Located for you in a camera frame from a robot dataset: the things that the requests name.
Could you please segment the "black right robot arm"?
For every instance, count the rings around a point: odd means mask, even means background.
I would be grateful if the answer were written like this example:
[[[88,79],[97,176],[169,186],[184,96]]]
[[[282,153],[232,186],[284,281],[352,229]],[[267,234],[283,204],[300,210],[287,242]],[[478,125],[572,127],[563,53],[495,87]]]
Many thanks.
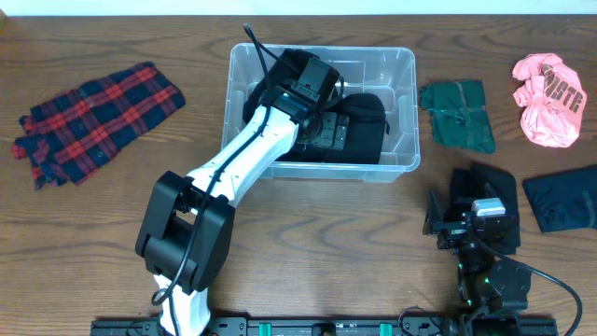
[[[516,253],[520,233],[515,217],[490,185],[479,198],[460,198],[440,207],[433,191],[423,234],[437,238],[437,248],[458,258],[462,301],[483,315],[516,315],[528,308],[531,273],[506,257]]]

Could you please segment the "black hoodie garment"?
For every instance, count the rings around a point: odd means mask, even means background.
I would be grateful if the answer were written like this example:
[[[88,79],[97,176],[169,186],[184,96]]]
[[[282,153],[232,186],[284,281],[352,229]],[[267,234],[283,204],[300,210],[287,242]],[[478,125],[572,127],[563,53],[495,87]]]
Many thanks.
[[[269,71],[269,78],[258,82],[243,105],[243,120],[249,121],[258,107],[267,84],[282,86],[287,79],[299,78],[312,53],[300,49],[285,49]],[[377,164],[382,152],[383,137],[389,124],[385,120],[382,101],[372,93],[350,94],[329,109],[349,119],[342,150],[296,145],[281,161]]]

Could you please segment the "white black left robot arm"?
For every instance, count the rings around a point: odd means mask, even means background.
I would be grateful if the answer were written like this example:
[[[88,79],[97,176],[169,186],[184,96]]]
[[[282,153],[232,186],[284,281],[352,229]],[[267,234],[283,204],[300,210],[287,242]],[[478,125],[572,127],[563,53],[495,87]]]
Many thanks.
[[[275,87],[218,154],[186,175],[164,173],[150,195],[135,251],[159,286],[165,335],[200,335],[211,312],[209,286],[229,253],[238,203],[262,173],[297,144],[334,147],[348,119],[330,93]]]

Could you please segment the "pink printed t-shirt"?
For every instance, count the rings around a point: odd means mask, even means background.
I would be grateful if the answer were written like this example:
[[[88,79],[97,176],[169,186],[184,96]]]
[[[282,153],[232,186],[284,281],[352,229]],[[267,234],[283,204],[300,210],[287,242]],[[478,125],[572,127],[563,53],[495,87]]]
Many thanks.
[[[577,72],[554,53],[536,53],[518,61],[512,77],[522,83],[513,97],[523,109],[525,136],[542,147],[570,147],[580,135],[588,101]]]

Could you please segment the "red navy plaid shirt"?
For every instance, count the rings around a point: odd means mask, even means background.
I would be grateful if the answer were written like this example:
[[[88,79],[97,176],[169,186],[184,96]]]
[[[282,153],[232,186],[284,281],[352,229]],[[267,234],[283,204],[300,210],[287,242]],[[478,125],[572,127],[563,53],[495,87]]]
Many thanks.
[[[138,63],[31,107],[11,151],[30,162],[35,189],[78,186],[185,104],[154,63]]]

